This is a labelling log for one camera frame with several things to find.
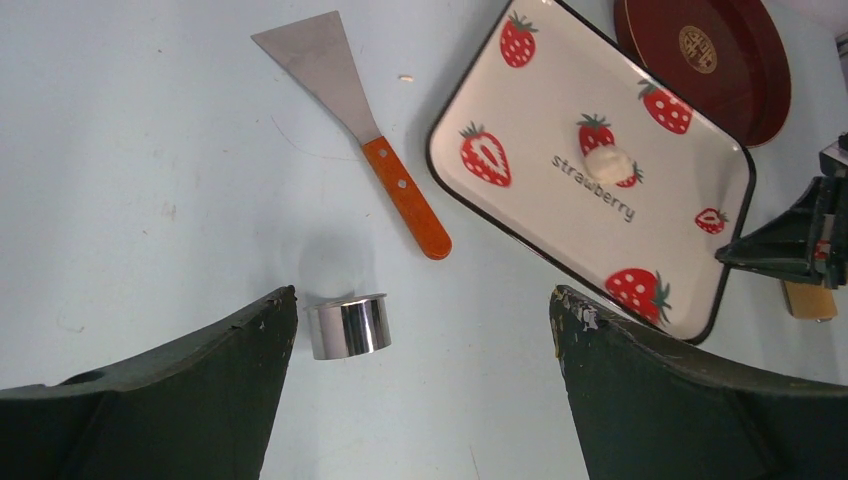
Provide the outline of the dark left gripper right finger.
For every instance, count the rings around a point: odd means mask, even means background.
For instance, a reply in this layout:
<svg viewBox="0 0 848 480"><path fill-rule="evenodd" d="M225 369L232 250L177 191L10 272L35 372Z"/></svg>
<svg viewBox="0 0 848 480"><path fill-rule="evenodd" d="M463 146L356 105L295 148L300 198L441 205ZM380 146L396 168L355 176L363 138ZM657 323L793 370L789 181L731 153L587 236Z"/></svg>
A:
<svg viewBox="0 0 848 480"><path fill-rule="evenodd" d="M703 351L566 285L556 356L593 479L843 479L847 390Z"/></svg>

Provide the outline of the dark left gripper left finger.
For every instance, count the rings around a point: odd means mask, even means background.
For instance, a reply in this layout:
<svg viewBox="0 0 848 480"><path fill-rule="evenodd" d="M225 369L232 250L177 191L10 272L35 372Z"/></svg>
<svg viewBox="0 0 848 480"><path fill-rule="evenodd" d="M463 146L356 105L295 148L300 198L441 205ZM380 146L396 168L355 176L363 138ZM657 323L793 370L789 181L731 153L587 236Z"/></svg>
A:
<svg viewBox="0 0 848 480"><path fill-rule="evenodd" d="M126 360L1 393L5 479L256 479L298 328L296 292Z"/></svg>

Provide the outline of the white dough piece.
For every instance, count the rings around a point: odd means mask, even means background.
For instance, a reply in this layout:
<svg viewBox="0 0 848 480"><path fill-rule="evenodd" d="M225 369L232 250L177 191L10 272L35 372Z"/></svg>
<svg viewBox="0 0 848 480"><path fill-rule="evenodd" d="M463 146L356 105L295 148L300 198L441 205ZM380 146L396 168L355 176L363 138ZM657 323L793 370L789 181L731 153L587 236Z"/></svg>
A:
<svg viewBox="0 0 848 480"><path fill-rule="evenodd" d="M601 145L584 156L588 175L601 185L617 184L635 174L635 162L615 145Z"/></svg>

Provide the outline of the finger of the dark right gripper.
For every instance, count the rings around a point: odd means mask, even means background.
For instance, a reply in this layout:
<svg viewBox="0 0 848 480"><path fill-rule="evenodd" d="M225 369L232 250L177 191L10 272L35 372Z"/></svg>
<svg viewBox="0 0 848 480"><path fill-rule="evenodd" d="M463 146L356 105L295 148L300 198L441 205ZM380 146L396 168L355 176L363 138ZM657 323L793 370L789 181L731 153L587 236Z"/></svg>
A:
<svg viewBox="0 0 848 480"><path fill-rule="evenodd" d="M836 282L836 179L815 177L788 210L719 248L724 265L798 284Z"/></svg>

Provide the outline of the white strawberry print tray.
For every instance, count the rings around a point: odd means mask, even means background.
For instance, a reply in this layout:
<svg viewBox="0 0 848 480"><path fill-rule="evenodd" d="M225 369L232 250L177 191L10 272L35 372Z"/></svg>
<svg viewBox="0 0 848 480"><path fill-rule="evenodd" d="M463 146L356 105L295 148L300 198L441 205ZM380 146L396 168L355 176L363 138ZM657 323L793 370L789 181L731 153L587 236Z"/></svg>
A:
<svg viewBox="0 0 848 480"><path fill-rule="evenodd" d="M601 185L615 145L635 174ZM562 1L512 1L430 130L454 198L639 320L712 331L755 186L748 150Z"/></svg>

